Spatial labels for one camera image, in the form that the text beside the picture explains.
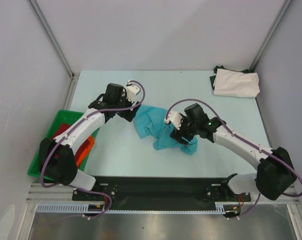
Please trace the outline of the light blue t-shirt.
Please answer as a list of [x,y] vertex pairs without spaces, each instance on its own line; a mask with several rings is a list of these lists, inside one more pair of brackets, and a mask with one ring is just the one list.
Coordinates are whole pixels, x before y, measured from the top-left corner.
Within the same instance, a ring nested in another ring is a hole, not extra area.
[[138,136],[142,139],[148,136],[155,138],[155,150],[178,148],[186,155],[193,155],[197,151],[198,140],[194,137],[187,146],[170,137],[174,130],[173,125],[166,125],[164,117],[167,110],[160,107],[142,105],[133,120]]

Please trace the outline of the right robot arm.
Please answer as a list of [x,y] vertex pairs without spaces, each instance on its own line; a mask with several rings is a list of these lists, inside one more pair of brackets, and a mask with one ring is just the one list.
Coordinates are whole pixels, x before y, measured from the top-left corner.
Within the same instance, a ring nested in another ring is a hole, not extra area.
[[173,125],[170,136],[177,142],[187,146],[195,136],[199,136],[227,148],[255,169],[255,173],[235,173],[224,180],[221,194],[228,201],[243,193],[260,193],[274,201],[297,179],[287,150],[251,142],[219,117],[209,118],[197,103],[185,108],[184,113],[169,110],[164,122]]

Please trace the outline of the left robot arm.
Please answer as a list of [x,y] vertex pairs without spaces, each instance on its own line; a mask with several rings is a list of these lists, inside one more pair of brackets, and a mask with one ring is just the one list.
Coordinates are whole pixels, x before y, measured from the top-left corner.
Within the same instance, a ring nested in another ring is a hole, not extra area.
[[91,102],[83,115],[67,130],[53,139],[45,138],[40,143],[39,172],[43,187],[48,188],[44,178],[54,181],[51,186],[62,184],[80,189],[91,200],[101,194],[101,187],[95,177],[78,169],[75,155],[91,134],[118,115],[131,122],[142,100],[137,100],[139,93],[145,93],[141,83],[129,80],[123,86],[116,83],[107,85],[104,93]]

